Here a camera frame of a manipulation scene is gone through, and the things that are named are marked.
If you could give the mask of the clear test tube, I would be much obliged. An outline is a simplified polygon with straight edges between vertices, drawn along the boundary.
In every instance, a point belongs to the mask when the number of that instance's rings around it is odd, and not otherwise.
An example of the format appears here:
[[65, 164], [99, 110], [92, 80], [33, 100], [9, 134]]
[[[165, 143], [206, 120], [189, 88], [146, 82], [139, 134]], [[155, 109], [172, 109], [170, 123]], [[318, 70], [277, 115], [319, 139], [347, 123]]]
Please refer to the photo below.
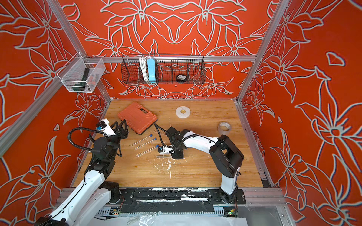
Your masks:
[[154, 142], [153, 139], [150, 140], [150, 141], [148, 141], [148, 142], [146, 142], [146, 143], [144, 143], [144, 144], [142, 144], [142, 145], [140, 145], [140, 146], [138, 146], [138, 147], [136, 147], [135, 150], [138, 150], [138, 149], [140, 149], [140, 148], [142, 148], [142, 147], [144, 147], [144, 146], [146, 146], [146, 145], [148, 145], [148, 144], [150, 144], [150, 143], [152, 143], [152, 142]]
[[172, 158], [171, 154], [163, 154], [163, 155], [157, 155], [157, 159], [163, 159], [163, 158]]
[[154, 149], [155, 149], [155, 150], [158, 150], [158, 148], [156, 148], [156, 146], [155, 146], [155, 147], [153, 147], [153, 148], [150, 148], [150, 149], [148, 149], [148, 150], [146, 150], [146, 151], [143, 151], [143, 152], [137, 154], [136, 157], [140, 157], [140, 156], [142, 156], [142, 155], [145, 155], [145, 154], [149, 153], [150, 151], [152, 151], [152, 150], [154, 150]]
[[144, 140], [147, 140], [148, 138], [150, 138], [150, 135], [147, 136], [147, 137], [145, 137], [145, 138], [143, 138], [143, 139], [141, 139], [141, 140], [139, 140], [139, 141], [137, 141], [137, 142], [135, 142], [135, 143], [133, 143], [133, 144], [131, 144], [131, 146], [134, 146], [134, 145], [136, 145], [136, 144], [138, 144], [138, 143], [140, 143], [140, 142], [142, 142], [142, 141], [144, 141]]

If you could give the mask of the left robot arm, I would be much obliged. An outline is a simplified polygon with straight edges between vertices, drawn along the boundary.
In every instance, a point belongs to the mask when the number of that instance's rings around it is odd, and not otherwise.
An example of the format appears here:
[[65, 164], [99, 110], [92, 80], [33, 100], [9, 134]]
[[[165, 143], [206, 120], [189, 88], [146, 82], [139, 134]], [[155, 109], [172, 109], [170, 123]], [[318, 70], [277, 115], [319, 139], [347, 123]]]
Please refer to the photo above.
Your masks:
[[120, 142], [128, 137], [126, 120], [110, 124], [99, 121], [94, 133], [102, 136], [93, 141], [89, 149], [92, 158], [83, 180], [49, 216], [40, 217], [36, 226], [86, 226], [107, 203], [124, 201], [119, 184], [108, 181], [116, 156], [121, 156]]

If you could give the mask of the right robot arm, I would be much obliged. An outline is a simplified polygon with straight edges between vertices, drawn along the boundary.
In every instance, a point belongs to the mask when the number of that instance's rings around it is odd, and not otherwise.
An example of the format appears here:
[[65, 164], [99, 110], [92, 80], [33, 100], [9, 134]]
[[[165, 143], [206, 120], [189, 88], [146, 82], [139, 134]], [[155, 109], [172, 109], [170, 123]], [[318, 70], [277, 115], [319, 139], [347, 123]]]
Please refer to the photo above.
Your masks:
[[157, 148], [160, 154], [175, 160], [183, 159], [184, 151], [188, 148], [209, 154], [222, 175], [219, 199], [226, 203], [237, 199], [237, 178], [245, 157], [227, 135], [207, 137], [187, 129], [178, 131], [170, 127], [165, 130], [157, 124], [154, 126], [161, 142], [161, 146]]

